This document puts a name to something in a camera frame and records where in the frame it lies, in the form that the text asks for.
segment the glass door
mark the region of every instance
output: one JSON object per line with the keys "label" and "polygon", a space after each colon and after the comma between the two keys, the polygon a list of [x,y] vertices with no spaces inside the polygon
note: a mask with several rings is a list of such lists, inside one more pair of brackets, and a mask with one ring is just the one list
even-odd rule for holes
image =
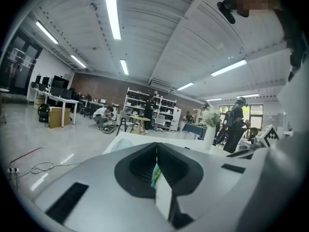
{"label": "glass door", "polygon": [[0,69],[0,87],[26,95],[30,77],[42,48],[22,31],[17,31]]}

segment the white vase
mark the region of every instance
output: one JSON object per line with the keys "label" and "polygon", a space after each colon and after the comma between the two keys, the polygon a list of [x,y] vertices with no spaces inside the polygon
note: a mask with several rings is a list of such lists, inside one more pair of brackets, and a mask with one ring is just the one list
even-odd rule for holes
{"label": "white vase", "polygon": [[204,149],[210,150],[213,140],[214,140],[214,135],[216,133],[216,127],[211,127],[207,126],[207,130],[204,136]]}

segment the helmet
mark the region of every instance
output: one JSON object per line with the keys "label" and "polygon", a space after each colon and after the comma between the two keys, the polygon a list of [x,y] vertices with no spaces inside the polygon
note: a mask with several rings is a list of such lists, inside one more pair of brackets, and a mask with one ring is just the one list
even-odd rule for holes
{"label": "helmet", "polygon": [[244,106],[248,106],[247,102],[246,102],[246,98],[244,97],[239,97],[237,98],[237,101],[236,101],[237,104],[239,105],[244,105]]}

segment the black bag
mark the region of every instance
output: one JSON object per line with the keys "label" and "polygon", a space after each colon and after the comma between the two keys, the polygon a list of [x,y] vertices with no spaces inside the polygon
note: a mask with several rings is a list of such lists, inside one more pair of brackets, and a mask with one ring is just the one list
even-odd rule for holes
{"label": "black bag", "polygon": [[234,109],[236,108],[236,107],[238,107],[239,105],[238,104],[236,104],[235,106],[233,106],[233,108],[232,108],[232,110],[231,111],[228,111],[227,113],[226,113],[226,115],[225,115],[225,118],[224,118],[224,120],[226,120],[227,121],[227,123],[226,123],[226,127],[231,127],[233,124],[234,124]]}

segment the brick wall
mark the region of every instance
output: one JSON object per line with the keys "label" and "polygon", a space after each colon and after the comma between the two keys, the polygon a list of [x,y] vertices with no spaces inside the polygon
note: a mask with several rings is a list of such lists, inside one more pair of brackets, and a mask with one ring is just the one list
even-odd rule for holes
{"label": "brick wall", "polygon": [[[83,95],[90,94],[93,99],[105,99],[108,104],[119,104],[121,109],[123,109],[128,88],[134,91],[141,91],[145,94],[153,94],[155,91],[155,89],[150,87],[130,82],[82,73],[75,73],[71,87],[75,88],[76,92],[81,92]],[[177,107],[182,110],[181,119],[187,111],[193,114],[193,109],[201,107],[201,104],[194,101],[186,100],[161,91],[158,91],[158,93],[165,99],[171,101],[177,100]]]}

